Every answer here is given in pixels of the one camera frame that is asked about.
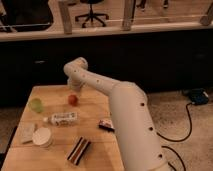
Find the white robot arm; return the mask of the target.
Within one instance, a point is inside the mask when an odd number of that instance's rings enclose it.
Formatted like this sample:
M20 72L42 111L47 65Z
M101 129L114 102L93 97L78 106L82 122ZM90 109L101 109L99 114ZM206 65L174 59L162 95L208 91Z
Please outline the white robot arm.
M170 171L148 109L147 96L139 86L88 71L83 57L68 62L63 70L71 89L80 91L87 84L108 97L125 171Z

